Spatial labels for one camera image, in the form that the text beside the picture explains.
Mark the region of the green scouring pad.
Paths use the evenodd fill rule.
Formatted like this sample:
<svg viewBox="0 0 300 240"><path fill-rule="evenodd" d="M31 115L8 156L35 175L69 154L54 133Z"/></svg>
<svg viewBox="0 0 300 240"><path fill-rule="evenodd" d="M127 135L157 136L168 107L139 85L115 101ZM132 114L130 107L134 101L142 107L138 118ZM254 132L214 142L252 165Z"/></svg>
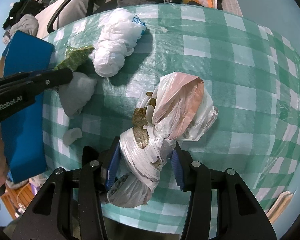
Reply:
<svg viewBox="0 0 300 240"><path fill-rule="evenodd" d="M76 69L85 63L89 55L95 50L93 46L83 46L79 48L67 46L65 59L55 66L54 70L70 69L76 71Z"/></svg>

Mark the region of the white knotted plastic bag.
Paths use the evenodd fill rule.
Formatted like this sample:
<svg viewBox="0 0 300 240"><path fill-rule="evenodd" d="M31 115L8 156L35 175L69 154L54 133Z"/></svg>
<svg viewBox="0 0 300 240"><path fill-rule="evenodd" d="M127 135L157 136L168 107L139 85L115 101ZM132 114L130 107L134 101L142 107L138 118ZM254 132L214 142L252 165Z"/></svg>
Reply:
<svg viewBox="0 0 300 240"><path fill-rule="evenodd" d="M105 14L99 26L102 28L91 59L100 77L113 77L125 64L146 31L146 25L127 9L117 8Z"/></svg>

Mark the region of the pink white knotted bag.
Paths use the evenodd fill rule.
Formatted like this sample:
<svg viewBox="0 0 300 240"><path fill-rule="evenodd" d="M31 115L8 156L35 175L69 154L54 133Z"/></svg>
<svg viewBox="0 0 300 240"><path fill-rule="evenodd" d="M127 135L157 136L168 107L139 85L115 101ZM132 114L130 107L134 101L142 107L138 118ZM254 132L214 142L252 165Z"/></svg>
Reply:
<svg viewBox="0 0 300 240"><path fill-rule="evenodd" d="M133 126L120 135L129 173L112 185L107 201L127 208L147 204L177 142L198 141L217 116L200 77L181 72L161 77L154 91L140 95Z"/></svg>

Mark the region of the blue cardboard box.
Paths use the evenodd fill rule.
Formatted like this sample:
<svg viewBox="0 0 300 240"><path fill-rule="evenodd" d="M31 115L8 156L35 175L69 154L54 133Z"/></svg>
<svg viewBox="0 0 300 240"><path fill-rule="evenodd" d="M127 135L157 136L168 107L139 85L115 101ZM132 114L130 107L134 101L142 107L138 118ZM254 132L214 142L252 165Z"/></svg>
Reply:
<svg viewBox="0 0 300 240"><path fill-rule="evenodd" d="M4 76L46 70L54 45L18 31L6 47ZM36 102L1 123L8 176L14 183L46 171L43 143L43 94Z"/></svg>

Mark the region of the wooden board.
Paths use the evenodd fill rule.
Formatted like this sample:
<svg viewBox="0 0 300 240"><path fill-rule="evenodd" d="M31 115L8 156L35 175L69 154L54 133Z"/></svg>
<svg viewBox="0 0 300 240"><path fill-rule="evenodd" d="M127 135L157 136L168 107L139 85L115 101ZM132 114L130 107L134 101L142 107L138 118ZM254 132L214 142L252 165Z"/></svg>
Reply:
<svg viewBox="0 0 300 240"><path fill-rule="evenodd" d="M275 203L267 212L267 217L271 224L274 224L274 222L281 216L283 211L285 211L287 206L290 204L293 196L294 193L291 193L290 191L285 191L278 196Z"/></svg>

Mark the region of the grey sock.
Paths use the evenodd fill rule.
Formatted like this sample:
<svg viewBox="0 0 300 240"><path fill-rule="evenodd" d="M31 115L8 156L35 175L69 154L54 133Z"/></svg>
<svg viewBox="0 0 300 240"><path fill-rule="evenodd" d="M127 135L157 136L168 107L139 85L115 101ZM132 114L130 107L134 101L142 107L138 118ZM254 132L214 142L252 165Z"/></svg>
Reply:
<svg viewBox="0 0 300 240"><path fill-rule="evenodd" d="M74 72L70 83L59 86L58 95L61 106L68 117L73 118L81 113L93 96L96 84L96 79Z"/></svg>

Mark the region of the grey quilted jacket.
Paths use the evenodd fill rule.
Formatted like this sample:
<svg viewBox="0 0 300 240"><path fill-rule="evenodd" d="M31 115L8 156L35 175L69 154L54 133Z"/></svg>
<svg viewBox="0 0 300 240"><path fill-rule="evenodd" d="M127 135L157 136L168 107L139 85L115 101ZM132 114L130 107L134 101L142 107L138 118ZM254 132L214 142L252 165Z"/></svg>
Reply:
<svg viewBox="0 0 300 240"><path fill-rule="evenodd" d="M8 45L8 43L17 31L22 31L23 33L36 36L38 33L38 29L39 23L37 19L31 14L26 14L19 20L19 22L17 22L10 29L5 31L2 41L4 45Z"/></svg>

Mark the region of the black clothes pile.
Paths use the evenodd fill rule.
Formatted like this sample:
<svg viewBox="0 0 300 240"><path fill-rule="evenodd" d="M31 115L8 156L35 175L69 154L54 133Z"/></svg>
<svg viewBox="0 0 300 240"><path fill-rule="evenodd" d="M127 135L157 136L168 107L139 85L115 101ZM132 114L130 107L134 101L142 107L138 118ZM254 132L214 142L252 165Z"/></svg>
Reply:
<svg viewBox="0 0 300 240"><path fill-rule="evenodd" d="M31 14L36 16L44 9L45 7L35 0L20 0L19 2L14 3L2 28L6 30L18 23L24 15Z"/></svg>

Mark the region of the green checkered tablecloth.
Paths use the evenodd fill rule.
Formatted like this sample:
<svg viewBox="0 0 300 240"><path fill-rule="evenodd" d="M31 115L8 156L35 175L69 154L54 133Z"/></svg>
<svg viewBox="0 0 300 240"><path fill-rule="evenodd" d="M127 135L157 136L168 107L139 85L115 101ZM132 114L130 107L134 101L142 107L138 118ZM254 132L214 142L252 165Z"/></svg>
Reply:
<svg viewBox="0 0 300 240"><path fill-rule="evenodd" d="M69 118L58 93L43 103L47 166L74 170L84 146L103 151L132 127L147 92L162 92L180 72L204 83L190 126L215 122L203 134L186 130L183 150L207 167L233 168L268 211L286 191L300 163L300 57L290 42L264 26L216 9L177 4L129 7L146 26L122 69L96 80L90 101Z"/></svg>

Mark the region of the orange plastic bag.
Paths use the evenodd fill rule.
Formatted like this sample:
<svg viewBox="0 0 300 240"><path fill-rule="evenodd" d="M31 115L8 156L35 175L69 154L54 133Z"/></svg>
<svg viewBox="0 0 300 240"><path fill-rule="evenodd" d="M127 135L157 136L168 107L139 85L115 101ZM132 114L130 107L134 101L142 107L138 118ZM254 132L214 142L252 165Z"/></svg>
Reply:
<svg viewBox="0 0 300 240"><path fill-rule="evenodd" d="M218 0L182 0L183 4L199 5L207 8L218 8Z"/></svg>

